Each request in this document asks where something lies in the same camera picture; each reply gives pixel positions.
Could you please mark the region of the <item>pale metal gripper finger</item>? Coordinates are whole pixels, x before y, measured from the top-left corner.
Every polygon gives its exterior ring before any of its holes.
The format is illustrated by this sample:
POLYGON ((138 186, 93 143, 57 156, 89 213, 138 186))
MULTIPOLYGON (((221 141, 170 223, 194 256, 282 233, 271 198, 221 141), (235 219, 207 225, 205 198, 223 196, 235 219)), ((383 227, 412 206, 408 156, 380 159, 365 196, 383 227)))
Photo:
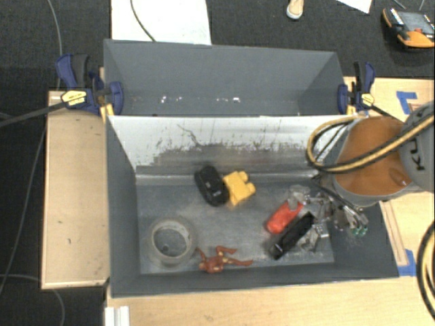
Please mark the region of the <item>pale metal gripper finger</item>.
POLYGON ((330 232, 326 222, 315 223, 298 241, 298 248, 303 251, 315 252, 321 244, 328 240, 330 240, 330 232))
POLYGON ((292 185, 290 187, 290 209, 296 210, 299 206, 320 205, 321 198, 312 198, 310 188, 303 185, 292 185))

